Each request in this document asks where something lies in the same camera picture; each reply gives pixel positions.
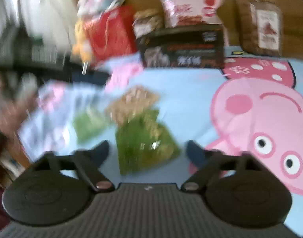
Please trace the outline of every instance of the red box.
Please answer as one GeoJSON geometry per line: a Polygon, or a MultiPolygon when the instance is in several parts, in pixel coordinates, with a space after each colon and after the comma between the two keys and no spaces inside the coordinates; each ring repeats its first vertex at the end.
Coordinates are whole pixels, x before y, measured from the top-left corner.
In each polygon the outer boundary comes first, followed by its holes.
{"type": "Polygon", "coordinates": [[[98,61],[137,52],[133,17],[132,6],[124,5],[84,23],[84,30],[98,61]]]}

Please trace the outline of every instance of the green packet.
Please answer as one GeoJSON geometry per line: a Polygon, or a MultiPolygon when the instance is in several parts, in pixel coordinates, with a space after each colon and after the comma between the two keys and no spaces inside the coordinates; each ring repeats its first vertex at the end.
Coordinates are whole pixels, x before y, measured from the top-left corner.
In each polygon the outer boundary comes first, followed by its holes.
{"type": "Polygon", "coordinates": [[[85,111],[78,114],[72,123],[79,144],[99,135],[110,124],[111,121],[93,107],[88,107],[85,111]]]}
{"type": "Polygon", "coordinates": [[[156,122],[158,110],[145,110],[116,133],[121,175],[151,168],[180,154],[167,128],[156,122]]]}

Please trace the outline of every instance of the pink package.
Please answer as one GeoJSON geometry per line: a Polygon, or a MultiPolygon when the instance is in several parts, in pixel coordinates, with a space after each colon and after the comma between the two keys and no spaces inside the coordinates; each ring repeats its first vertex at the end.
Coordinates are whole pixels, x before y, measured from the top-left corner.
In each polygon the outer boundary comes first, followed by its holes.
{"type": "MultiPolygon", "coordinates": [[[[160,0],[162,2],[166,27],[195,24],[222,24],[216,10],[224,0],[160,0]]],[[[228,46],[227,32],[224,31],[228,46]]]]}

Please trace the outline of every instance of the yellow toy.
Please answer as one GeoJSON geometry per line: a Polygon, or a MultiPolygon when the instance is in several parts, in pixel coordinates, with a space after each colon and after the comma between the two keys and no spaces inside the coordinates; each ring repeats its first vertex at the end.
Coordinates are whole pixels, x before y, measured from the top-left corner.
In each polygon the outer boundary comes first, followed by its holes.
{"type": "Polygon", "coordinates": [[[83,63],[90,63],[93,58],[93,52],[91,44],[86,38],[82,20],[76,22],[74,32],[76,44],[73,45],[72,53],[74,55],[79,55],[83,63]]]}

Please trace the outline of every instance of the screw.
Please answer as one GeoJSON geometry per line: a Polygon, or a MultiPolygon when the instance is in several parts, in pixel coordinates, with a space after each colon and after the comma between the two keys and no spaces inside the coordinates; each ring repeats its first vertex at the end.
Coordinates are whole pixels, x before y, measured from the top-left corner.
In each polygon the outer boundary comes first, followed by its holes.
{"type": "Polygon", "coordinates": [[[195,190],[199,189],[199,185],[195,182],[187,182],[184,184],[184,188],[187,191],[195,191],[195,190]]]}
{"type": "Polygon", "coordinates": [[[107,190],[112,186],[113,184],[110,181],[100,181],[96,184],[96,187],[101,190],[107,190]]]}

